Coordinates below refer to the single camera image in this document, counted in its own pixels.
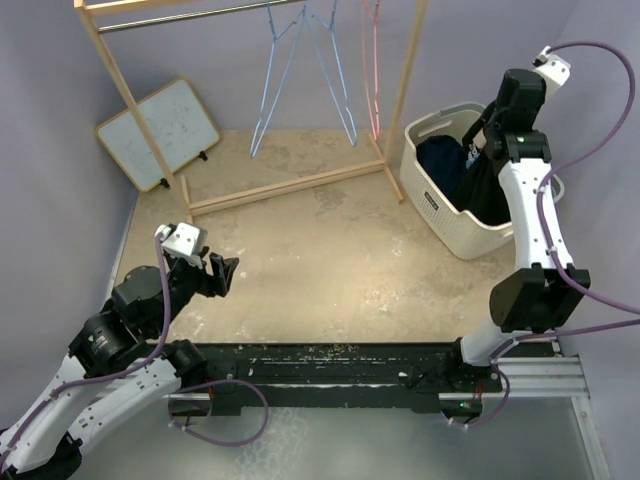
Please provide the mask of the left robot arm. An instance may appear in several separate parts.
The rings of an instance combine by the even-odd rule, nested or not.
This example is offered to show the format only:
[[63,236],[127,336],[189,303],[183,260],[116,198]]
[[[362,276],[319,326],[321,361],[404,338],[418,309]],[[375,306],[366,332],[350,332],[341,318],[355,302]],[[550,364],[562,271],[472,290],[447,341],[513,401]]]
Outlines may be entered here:
[[113,288],[41,396],[2,432],[2,478],[67,479],[109,427],[164,393],[202,387],[205,357],[189,340],[168,341],[169,327],[194,295],[226,296],[239,261],[210,254],[195,266],[166,253],[158,260]]

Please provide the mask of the light blue hanger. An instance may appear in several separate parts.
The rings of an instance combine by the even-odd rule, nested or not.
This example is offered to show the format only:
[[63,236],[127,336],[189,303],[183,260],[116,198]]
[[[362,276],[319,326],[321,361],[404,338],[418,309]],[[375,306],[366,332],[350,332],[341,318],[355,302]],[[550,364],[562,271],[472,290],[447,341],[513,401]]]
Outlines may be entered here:
[[331,1],[329,13],[321,15],[311,1],[306,1],[304,20],[341,127],[349,144],[355,147],[358,143],[358,129],[337,41],[337,7],[338,2]]
[[271,34],[271,46],[259,113],[249,148],[249,155],[252,159],[256,158],[259,153],[289,76],[302,33],[307,5],[302,2],[302,6],[297,9],[296,14],[284,23],[281,28],[276,24],[272,1],[267,2],[266,9]]

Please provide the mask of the black garment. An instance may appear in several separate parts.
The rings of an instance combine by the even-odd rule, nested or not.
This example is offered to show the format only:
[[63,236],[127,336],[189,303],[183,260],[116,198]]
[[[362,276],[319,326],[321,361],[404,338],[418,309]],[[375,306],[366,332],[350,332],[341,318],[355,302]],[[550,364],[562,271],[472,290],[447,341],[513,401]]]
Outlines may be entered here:
[[469,211],[479,222],[488,226],[511,221],[507,200],[492,162],[474,140],[494,111],[495,102],[492,101],[462,137],[464,154],[467,159],[473,159],[473,163],[467,167],[463,162],[462,177],[451,199],[458,211]]

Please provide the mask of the navy blue t shirt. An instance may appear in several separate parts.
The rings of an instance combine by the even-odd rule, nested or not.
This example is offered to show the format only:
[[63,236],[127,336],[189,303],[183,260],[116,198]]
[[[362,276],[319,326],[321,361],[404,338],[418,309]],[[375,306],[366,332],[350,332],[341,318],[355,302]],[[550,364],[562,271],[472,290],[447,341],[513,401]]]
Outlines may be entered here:
[[436,135],[416,146],[416,158],[423,171],[449,200],[461,185],[466,172],[467,155],[450,135]]

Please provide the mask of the pink wire hanger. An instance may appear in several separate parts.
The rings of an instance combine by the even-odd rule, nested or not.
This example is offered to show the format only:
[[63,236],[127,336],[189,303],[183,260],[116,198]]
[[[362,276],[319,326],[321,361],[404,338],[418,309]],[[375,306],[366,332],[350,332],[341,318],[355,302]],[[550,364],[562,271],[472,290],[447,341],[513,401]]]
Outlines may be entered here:
[[371,134],[380,137],[381,116],[379,106],[379,1],[360,2],[361,54],[364,92],[366,96]]

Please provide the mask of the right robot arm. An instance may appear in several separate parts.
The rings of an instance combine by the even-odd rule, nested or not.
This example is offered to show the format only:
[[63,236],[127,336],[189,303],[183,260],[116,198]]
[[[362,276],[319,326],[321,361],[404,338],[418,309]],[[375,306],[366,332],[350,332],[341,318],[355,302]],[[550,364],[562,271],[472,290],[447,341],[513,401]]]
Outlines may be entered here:
[[460,341],[461,357],[445,366],[446,383],[467,391],[505,342],[563,326],[591,284],[564,243],[550,185],[551,151],[534,122],[547,85],[537,72],[505,72],[482,131],[482,149],[508,204],[515,242],[513,273],[489,298],[489,318]]

